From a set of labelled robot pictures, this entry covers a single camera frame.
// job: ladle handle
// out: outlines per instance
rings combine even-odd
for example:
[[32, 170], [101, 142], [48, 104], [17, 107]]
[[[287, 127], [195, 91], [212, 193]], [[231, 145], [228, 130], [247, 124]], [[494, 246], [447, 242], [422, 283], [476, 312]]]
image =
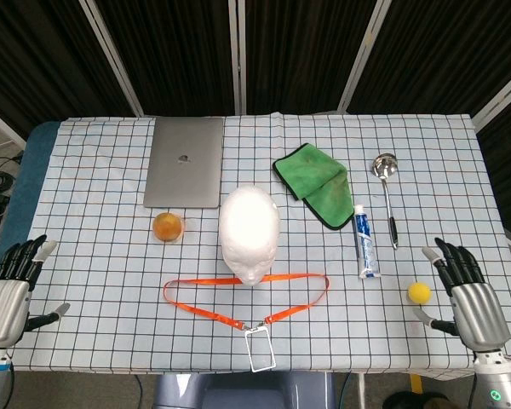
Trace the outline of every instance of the ladle handle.
[[388, 214], [388, 231], [390, 232], [390, 241], [394, 250], [398, 249], [398, 229], [395, 227], [395, 219], [392, 216], [392, 208], [390, 206], [390, 196], [388, 195], [388, 185], [382, 180], [384, 188], [384, 198], [386, 199], [386, 212]]

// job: robotic hand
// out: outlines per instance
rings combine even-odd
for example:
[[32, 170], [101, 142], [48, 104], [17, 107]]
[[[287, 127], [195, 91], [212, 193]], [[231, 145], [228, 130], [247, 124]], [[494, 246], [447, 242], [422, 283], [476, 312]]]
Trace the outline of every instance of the robotic hand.
[[487, 407], [511, 408], [511, 359], [502, 352], [511, 334], [496, 293], [485, 283], [468, 250], [437, 238], [435, 243], [445, 260], [429, 247], [422, 252], [437, 268], [451, 298], [454, 322], [434, 320], [419, 308], [415, 314], [425, 325], [460, 336], [463, 344], [473, 350], [475, 374], [482, 381], [479, 391], [486, 397]]
[[59, 320], [70, 307], [64, 303], [51, 314], [28, 318], [32, 291], [43, 262], [56, 246], [54, 241], [45, 240], [43, 235], [23, 245], [13, 245], [0, 262], [0, 406], [8, 370], [13, 367], [8, 348], [21, 340], [23, 332]]

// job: microfiber towel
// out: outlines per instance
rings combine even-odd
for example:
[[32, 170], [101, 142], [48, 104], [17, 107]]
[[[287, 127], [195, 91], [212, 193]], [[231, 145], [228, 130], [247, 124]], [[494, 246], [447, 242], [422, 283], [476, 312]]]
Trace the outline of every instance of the microfiber towel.
[[327, 228], [339, 230], [352, 218], [347, 168], [310, 143], [275, 161], [273, 169]]

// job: table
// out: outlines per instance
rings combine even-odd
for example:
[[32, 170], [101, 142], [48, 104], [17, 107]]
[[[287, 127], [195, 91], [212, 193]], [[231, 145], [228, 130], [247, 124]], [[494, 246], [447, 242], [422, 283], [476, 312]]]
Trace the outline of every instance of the table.
[[[70, 118], [60, 125], [29, 236], [60, 242], [32, 296], [31, 313], [63, 302], [60, 323], [24, 335], [15, 367], [81, 372], [229, 372], [249, 370], [244, 335], [164, 302], [175, 278], [229, 276], [218, 241], [218, 210], [170, 209], [186, 220], [179, 244], [157, 241], [143, 193], [152, 118]], [[271, 171], [274, 160], [310, 142], [349, 169], [353, 200], [374, 231], [380, 279], [360, 280], [353, 225], [332, 232]], [[389, 181], [399, 249], [388, 237], [380, 181], [369, 169], [392, 152], [399, 173]], [[439, 278], [421, 252], [433, 237], [463, 243], [496, 290], [511, 330], [511, 256], [468, 115], [314, 115], [227, 117], [221, 201], [255, 183], [276, 202], [281, 233], [273, 273], [330, 277], [324, 301], [271, 325], [279, 370], [415, 372], [449, 379], [470, 373], [459, 338], [424, 327], [407, 286], [433, 289], [423, 307], [451, 319]], [[259, 322], [271, 310], [303, 302], [319, 283], [273, 283], [272, 289], [181, 290], [237, 319]], [[506, 345], [511, 355], [511, 340]]]

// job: metal ladle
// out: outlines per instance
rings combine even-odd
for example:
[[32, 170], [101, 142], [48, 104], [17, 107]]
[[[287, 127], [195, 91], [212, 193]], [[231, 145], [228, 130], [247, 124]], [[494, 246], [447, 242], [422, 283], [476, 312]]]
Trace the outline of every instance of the metal ladle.
[[382, 181], [384, 188], [384, 197], [386, 198], [386, 211], [388, 214], [388, 228], [390, 231], [390, 240], [394, 250], [398, 249], [398, 229], [395, 227], [395, 220], [392, 216], [390, 207], [390, 197], [388, 195], [388, 186], [386, 180], [398, 171], [398, 160], [391, 153], [378, 155], [373, 161], [373, 173]]

